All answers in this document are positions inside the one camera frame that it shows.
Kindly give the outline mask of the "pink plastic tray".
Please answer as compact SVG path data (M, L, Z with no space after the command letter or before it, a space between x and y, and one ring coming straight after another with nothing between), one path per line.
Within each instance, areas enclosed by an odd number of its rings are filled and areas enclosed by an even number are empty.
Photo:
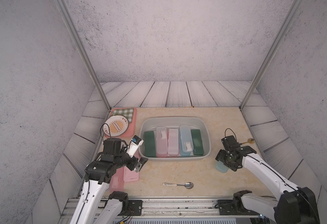
M136 126L136 117L137 117L137 109L135 108L133 120L131 123L129 123L128 130L124 134L117 136L117 137L131 137L134 135L135 126Z

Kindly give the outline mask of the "dark green pencil case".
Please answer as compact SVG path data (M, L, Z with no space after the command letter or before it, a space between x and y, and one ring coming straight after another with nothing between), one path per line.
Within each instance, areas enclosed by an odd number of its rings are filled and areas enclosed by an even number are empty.
M156 138L153 131L144 133L144 149L146 157L156 157Z
M204 148L203 148L203 141L201 137L201 131L199 129L192 129L191 137L194 146L193 154L197 156L203 156Z

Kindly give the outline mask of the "green checkered cloth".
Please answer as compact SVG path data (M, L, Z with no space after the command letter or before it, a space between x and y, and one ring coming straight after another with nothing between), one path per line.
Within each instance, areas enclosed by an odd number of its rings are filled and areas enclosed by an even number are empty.
M134 116L135 108L115 108L113 109L111 115L120 115L126 117L129 123L132 122Z

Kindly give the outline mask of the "aluminium frame post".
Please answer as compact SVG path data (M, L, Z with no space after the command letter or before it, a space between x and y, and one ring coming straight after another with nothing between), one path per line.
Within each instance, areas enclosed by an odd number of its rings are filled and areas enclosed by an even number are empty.
M94 86L95 86L96 90L98 91L98 94L99 94L101 100L104 103L105 108L110 111L111 106L110 106L110 104L109 104L109 102L108 102L108 100L107 100L107 98L105 96L105 93L103 91L103 88L102 88L99 80L98 80L98 77L96 75L94 67L93 67L93 65L92 65L92 63L91 63L91 61L89 59L89 56L88 56L88 54L87 54L87 52L86 52L86 50L84 48L84 45L83 45L83 43L82 43L82 41L81 41L81 39L79 37L77 29L76 29L76 27L75 27L75 25L73 23L73 20L72 20L72 18L70 16L70 13L69 13L68 9L66 7L65 1L55 0L55 3L57 5L57 7L58 7L58 10L59 10L63 20L64 20L65 25L66 25L66 27L67 27L67 29L68 29L74 43L75 43L75 45L76 45L76 48L77 48L77 50L78 50L78 52L79 52L79 54L81 56L81 59L82 59L82 61L84 62L85 66L86 66L86 69L87 69L87 71L89 73L89 76L91 77L91 79L92 79L92 81L94 83Z
M284 39L284 36L286 35L286 33L289 30L289 27L291 26L292 22L294 21L300 7L302 4L302 0L294 0L292 2L292 5L282 23L282 25L280 26L264 60L262 61L259 69L257 70L256 75L254 76L251 85L249 86L247 93L241 103L241 105L239 106L240 111L242 112L244 107L247 106L251 96L253 95L254 90L256 89L257 85L259 84L260 80L262 79L264 73L266 72L270 62L272 61L275 53L277 52L280 43L282 42L282 40Z

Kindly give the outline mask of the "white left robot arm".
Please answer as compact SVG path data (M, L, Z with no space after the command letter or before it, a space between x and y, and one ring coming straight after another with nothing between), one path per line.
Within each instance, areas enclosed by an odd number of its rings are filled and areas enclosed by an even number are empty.
M130 143L119 138L107 138L103 141L103 151L86 167L81 196L76 210L70 221L71 224L112 224L129 206L128 194L114 191L104 207L104 211L94 220L95 212L105 193L109 189L110 181L117 170L127 167L138 173L148 161L135 157L136 151L144 140L134 136Z

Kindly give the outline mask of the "rose pink pencil case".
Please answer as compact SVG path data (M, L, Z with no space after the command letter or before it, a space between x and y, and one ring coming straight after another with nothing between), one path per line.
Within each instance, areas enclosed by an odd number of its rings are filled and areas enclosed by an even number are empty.
M110 181L109 191L113 193L114 191L124 190L124 167L117 169L116 173L112 176Z

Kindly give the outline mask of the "translucent pink pencil case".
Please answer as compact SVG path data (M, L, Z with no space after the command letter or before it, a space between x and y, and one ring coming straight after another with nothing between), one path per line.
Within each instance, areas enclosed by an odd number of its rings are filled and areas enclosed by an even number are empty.
M168 155L178 156L179 155L179 133L178 129L170 128L168 134Z

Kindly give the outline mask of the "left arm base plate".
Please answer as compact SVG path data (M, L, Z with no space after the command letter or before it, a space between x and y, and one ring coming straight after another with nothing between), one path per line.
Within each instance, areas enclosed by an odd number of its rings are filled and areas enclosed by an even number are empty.
M142 215L142 200L128 200L122 204L122 211L119 216L141 216Z

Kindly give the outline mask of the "metal spoon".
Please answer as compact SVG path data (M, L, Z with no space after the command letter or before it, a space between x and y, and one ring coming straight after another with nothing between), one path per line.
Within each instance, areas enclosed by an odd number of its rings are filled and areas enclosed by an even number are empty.
M192 189L194 187L194 184L191 182L184 183L184 184L177 184L177 183L162 183L163 186L182 186L186 189Z

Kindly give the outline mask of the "light pink ridged pencil case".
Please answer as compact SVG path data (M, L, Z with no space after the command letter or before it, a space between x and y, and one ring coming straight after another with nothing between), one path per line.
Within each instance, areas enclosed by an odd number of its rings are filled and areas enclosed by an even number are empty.
M136 183L139 181L140 173L131 171L129 168L124 167L123 181L125 183Z

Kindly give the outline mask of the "right aluminium frame post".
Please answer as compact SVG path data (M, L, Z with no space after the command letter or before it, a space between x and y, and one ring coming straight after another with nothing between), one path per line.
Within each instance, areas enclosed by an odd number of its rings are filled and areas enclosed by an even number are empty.
M256 75L254 76L251 85L249 86L247 93L241 103L241 105L239 106L240 111L242 112L244 107L247 106L251 96L253 95L254 90L256 89L257 85L259 84L260 80L262 79L264 73L266 72L270 62L272 61L275 53L277 52L280 43L282 42L282 40L284 39L284 36L286 35L286 33L289 30L289 27L291 26L292 22L294 21L300 7L302 4L302 0L294 0L292 2L292 5L282 23L282 25L280 26L264 60L262 61L259 69L257 70Z

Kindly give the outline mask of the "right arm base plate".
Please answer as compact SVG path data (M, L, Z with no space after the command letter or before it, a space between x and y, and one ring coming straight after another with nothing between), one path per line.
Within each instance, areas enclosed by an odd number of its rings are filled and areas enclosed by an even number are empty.
M240 202L234 199L221 199L217 201L214 208L219 210L220 215L258 216L259 214L247 210Z

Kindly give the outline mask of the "teal pencil case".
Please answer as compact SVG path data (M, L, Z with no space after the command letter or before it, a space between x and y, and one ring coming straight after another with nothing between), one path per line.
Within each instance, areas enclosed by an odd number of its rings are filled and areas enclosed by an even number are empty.
M229 170L229 168L227 166L225 166L224 163L221 161L216 161L215 168L217 171L219 171L221 173L226 173Z

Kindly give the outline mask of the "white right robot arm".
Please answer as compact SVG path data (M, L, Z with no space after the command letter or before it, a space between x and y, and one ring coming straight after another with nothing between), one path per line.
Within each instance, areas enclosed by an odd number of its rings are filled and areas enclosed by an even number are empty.
M237 215L257 213L277 224L319 224L317 203L314 192L308 187L301 188L280 175L269 166L250 146L243 146L234 136L223 138L216 161L232 171L241 168L253 173L273 194L263 197L249 190L234 193L230 206Z

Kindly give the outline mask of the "aluminium front rail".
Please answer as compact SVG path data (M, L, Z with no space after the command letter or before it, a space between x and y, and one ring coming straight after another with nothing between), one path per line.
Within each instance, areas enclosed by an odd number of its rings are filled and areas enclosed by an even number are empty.
M102 198L98 208L95 212L94 220L104 211L104 207L109 199L108 197ZM138 218L144 219L150 223L157 221L159 223L173 223L174 219L179 222L186 222L188 219L193 219L194 222L198 222L200 218L208 218L210 222L215 221L217 218L228 218L230 222L234 222L236 218L248 217L250 219L264 219L262 215L258 216L238 216L238 215L220 215L219 210L214 208L218 200L221 199L233 199L230 198L218 198L218 197L134 197L129 200L142 200L142 215L141 216L117 216L112 224L119 224L125 222L126 224L132 224L137 221ZM67 203L64 209L64 213L60 218L61 224L71 224L70 221L76 210L79 199L71 199Z

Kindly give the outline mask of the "clear pencil case with label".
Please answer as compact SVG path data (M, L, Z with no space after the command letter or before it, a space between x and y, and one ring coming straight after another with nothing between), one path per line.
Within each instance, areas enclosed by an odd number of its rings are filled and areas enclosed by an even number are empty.
M168 134L166 127L156 129L156 156L165 158L168 156Z

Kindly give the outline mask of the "left aluminium frame post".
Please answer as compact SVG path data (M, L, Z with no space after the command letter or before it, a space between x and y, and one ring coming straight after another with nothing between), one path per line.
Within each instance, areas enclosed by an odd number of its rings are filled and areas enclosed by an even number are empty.
M98 94L99 94L101 100L104 103L105 108L110 111L111 106L110 106L110 104L109 104L109 102L108 102L108 100L107 100L107 98L105 96L105 93L103 91L103 88L102 88L99 80L98 80L98 77L96 75L94 67L93 67L93 65L92 65L92 63L91 63L91 61L89 59L89 56L88 56L88 54L87 54L87 52L86 52L86 50L84 48L84 45L83 45L83 43L82 43L82 41L81 41L81 39L79 37L77 29L76 29L76 27L75 27L75 25L73 23L73 20L72 20L72 18L70 16L70 13L69 13L68 9L66 7L65 1L55 0L55 3L57 5L57 7L58 7L58 10L59 10L63 20L64 20L65 25L66 25L66 27L67 27L67 29L68 29L74 43L75 43L75 45L76 45L76 48L77 48L77 50L78 50L78 52L79 52L79 54L81 56L81 59L82 59L82 61L84 62L85 66L86 66L86 69L87 69L87 71L89 73L89 76L91 77L91 79L92 79L92 81L94 83L94 86L95 86L96 90L98 91Z

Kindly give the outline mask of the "grey plastic storage box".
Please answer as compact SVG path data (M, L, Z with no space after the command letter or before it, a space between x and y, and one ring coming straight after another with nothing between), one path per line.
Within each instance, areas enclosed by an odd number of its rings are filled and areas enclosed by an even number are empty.
M201 132L201 139L203 142L203 150L204 154L202 156L198 155L190 155L189 157L166 157L166 158L158 158L158 157L149 157L149 161L197 161L204 158L207 158L211 153L211 140L210 135L207 129L206 124L203 120L196 117L156 117L150 118L143 122L140 130L139 137L144 139L144 133L146 131L156 131L157 127L163 126L167 128L179 128L181 125L188 125L190 129L197 129Z

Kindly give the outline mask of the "round patterned ceramic plate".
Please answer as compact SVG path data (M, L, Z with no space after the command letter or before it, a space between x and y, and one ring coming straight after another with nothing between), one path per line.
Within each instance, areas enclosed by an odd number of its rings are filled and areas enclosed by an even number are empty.
M117 137L124 134L129 128L129 120L122 115L110 116L101 128L102 133L108 137Z

